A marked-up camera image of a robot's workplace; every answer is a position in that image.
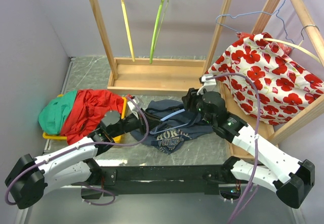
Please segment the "navy blue tank top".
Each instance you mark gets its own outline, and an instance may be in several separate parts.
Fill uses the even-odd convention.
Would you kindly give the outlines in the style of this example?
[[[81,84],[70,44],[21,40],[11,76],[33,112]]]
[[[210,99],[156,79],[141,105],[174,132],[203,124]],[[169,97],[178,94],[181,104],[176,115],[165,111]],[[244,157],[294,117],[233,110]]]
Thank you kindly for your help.
[[[151,101],[145,111],[163,118],[180,109],[184,109],[184,105],[180,101],[160,100]],[[202,135],[213,132],[212,127],[203,121],[199,114],[196,114],[197,117],[192,125],[171,129],[172,127],[188,123],[193,115],[194,113],[186,111],[162,122],[162,124],[157,126],[157,130],[167,131],[154,135],[149,133],[142,144],[154,147],[163,153],[172,154],[179,150],[186,141],[194,140]]]

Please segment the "yellow plastic tray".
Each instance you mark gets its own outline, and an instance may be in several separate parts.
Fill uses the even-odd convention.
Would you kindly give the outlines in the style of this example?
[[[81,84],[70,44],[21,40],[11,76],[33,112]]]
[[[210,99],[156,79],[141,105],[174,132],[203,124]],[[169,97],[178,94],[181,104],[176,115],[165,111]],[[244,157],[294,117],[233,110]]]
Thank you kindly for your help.
[[[127,99],[125,97],[122,97],[124,103],[123,103],[123,110],[120,114],[120,118],[124,119],[127,111]],[[43,132],[43,138],[47,140],[57,140],[57,141],[65,141],[67,140],[67,137],[65,136],[58,136],[58,135],[49,135],[45,131]],[[117,137],[113,138],[114,142],[119,144],[122,140],[122,136],[119,135]]]

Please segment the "light blue plastic hanger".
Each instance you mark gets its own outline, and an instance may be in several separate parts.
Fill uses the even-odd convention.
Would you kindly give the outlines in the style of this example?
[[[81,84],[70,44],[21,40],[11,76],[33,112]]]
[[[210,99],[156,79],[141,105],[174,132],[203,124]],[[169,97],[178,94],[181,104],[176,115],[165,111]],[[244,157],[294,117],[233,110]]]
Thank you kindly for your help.
[[[178,111],[175,111],[175,112],[173,112],[173,113],[170,113],[169,115],[167,115],[167,116],[161,118],[160,121],[161,121],[161,122],[167,121],[167,120],[171,119],[172,117],[174,117],[175,115],[178,115],[178,114],[181,114],[181,113],[184,113],[184,112],[186,112],[185,109],[180,109],[180,110],[178,110]],[[176,128],[184,127],[184,126],[186,126],[186,125],[192,125],[192,124],[194,123],[196,117],[197,117],[197,115],[194,114],[194,115],[191,117],[191,119],[190,119],[190,121],[189,121],[188,123],[185,123],[185,124],[182,124],[182,125],[179,125],[179,126],[176,126],[176,127],[172,127],[171,129],[176,129]],[[165,131],[167,131],[167,130],[160,130],[160,131],[158,131],[157,128],[158,128],[158,127],[155,127],[153,130],[151,130],[151,131],[150,131],[150,134],[154,135],[154,134],[157,134],[157,133],[161,133],[161,132],[165,132]]]

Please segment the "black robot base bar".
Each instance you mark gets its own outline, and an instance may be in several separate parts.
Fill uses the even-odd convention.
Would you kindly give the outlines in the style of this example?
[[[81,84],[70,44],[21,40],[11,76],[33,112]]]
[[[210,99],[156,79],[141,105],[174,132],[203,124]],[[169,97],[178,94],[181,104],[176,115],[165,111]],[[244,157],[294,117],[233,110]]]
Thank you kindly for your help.
[[[85,183],[116,195],[204,193],[218,195],[220,185],[246,184],[222,165],[106,166]]]

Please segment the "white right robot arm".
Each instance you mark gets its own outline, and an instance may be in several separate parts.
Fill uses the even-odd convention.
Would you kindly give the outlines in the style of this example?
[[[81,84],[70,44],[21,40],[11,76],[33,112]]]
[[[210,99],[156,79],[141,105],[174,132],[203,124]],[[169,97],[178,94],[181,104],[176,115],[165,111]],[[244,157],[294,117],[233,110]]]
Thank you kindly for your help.
[[[225,101],[218,92],[190,88],[182,97],[185,111],[199,114],[221,138],[242,148],[262,163],[254,167],[238,157],[225,161],[222,178],[232,183],[252,180],[253,183],[276,193],[287,206],[298,209],[315,184],[315,165],[301,161],[255,133],[239,116],[227,111]]]

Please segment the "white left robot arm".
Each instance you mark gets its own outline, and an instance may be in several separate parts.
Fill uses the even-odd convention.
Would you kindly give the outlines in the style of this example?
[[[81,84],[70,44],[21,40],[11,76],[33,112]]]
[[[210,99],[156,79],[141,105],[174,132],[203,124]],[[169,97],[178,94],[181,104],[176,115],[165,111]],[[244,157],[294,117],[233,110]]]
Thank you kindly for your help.
[[[101,184],[104,173],[94,158],[116,144],[114,137],[134,130],[147,135],[161,123],[147,112],[126,118],[116,111],[107,112],[98,126],[77,143],[35,158],[30,154],[20,157],[5,180],[5,202],[25,209],[63,186]]]

